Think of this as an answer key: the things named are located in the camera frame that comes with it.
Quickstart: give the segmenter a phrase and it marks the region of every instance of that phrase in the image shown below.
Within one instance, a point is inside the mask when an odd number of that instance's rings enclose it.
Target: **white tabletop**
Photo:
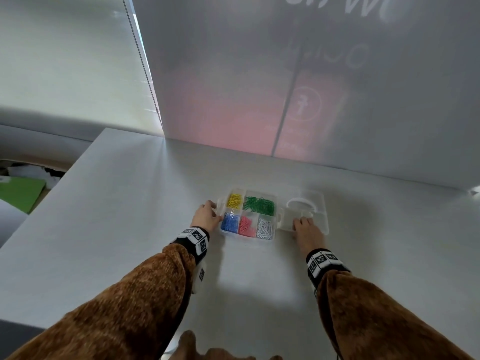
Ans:
[[[480,356],[480,220],[468,194],[113,129],[0,249],[0,319],[51,326],[161,251],[199,204],[232,187],[322,191],[327,242],[353,273]],[[199,350],[333,358],[287,234],[271,245],[215,235],[206,261],[205,284],[178,331],[192,329]]]

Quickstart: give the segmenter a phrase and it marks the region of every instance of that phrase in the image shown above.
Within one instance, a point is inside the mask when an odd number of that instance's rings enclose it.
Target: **brown sleeve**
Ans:
[[[159,359],[192,290],[195,259],[170,244],[8,359]]]
[[[349,359],[472,359],[374,284],[331,270],[317,291],[321,321]]]

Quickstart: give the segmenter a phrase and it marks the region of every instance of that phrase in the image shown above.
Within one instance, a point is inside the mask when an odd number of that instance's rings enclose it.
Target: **person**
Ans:
[[[161,253],[67,313],[8,359],[159,359],[183,318],[210,233],[222,220],[215,207],[212,201],[201,205],[190,227]],[[471,359],[374,284],[354,277],[327,249],[311,219],[295,219],[293,225],[317,288],[321,322],[340,358]],[[195,335],[187,331],[171,359],[236,357],[223,349],[198,354]]]

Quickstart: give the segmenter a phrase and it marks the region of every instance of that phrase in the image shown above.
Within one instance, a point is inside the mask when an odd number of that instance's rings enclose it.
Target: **wristband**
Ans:
[[[209,241],[210,235],[208,231],[194,226],[180,232],[172,244],[180,244],[186,248],[189,254],[194,256],[195,264],[198,265],[207,254]]]
[[[329,270],[350,272],[350,270],[343,265],[343,262],[326,248],[316,248],[315,250],[310,251],[307,255],[306,262],[308,267],[308,277],[314,286],[315,296],[318,285]]]

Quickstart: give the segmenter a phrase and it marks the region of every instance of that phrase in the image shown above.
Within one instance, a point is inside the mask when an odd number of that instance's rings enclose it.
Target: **brown fuzzy jacket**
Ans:
[[[170,244],[8,359],[157,360],[183,318],[194,269],[194,257]],[[472,359],[378,287],[349,272],[327,272],[317,300],[323,326],[342,359]],[[187,331],[171,359],[237,358],[223,349],[199,355],[195,335]]]

